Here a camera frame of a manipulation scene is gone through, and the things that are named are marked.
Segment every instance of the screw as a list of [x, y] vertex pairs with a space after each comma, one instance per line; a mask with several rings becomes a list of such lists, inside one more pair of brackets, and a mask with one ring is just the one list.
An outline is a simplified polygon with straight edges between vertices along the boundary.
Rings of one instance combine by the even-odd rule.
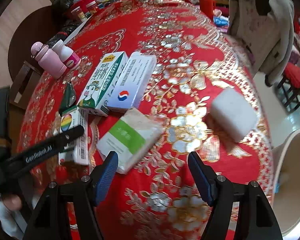
[[223, 181], [225, 181], [225, 180], [226, 180], [226, 177], [225, 177], [225, 176], [223, 176], [223, 175], [218, 175], [218, 176], [217, 176], [217, 180], [219, 180], [219, 181], [223, 182]]
[[49, 188], [54, 188], [56, 185], [57, 185], [57, 183], [53, 181], [53, 182], [49, 183], [48, 187]]
[[89, 175], [84, 175], [81, 177], [81, 181], [83, 181], [83, 182], [87, 182], [87, 181], [89, 181], [89, 179], [90, 179]]
[[256, 182], [255, 180], [251, 181], [250, 184], [251, 184], [251, 186], [253, 186], [253, 187], [258, 187], [258, 186], [259, 186], [259, 183]]

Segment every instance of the red and blue circular logo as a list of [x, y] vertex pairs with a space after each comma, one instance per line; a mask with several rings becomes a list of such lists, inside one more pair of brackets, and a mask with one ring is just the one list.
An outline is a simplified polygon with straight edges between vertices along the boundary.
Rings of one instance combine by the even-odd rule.
[[119, 95], [118, 95], [119, 101], [124, 101], [124, 100], [126, 100], [126, 99], [128, 98], [128, 95], [129, 95], [128, 91], [126, 91], [126, 90], [121, 91], [121, 92], [119, 93]]

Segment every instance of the pink label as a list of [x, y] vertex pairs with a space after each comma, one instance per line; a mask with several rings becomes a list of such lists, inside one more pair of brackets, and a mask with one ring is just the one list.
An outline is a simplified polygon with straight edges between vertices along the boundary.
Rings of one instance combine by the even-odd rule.
[[67, 68], [74, 68], [80, 61], [79, 56], [73, 52], [72, 55], [65, 61], [63, 64], [66, 65]]

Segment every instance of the rainbow circle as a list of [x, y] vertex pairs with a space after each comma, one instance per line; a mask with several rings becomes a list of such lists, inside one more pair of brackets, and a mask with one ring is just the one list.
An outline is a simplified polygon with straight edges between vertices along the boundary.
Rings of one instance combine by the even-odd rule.
[[61, 120], [61, 131], [65, 132], [69, 129], [72, 122], [71, 114], [66, 114]]

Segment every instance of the beige bin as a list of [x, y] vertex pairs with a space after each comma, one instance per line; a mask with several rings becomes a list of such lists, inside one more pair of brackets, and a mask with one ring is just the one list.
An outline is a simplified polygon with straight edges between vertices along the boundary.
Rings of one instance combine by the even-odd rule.
[[279, 174], [279, 192], [272, 195], [274, 214], [284, 240], [300, 237], [300, 129], [292, 132], [285, 142], [273, 149], [274, 189]]

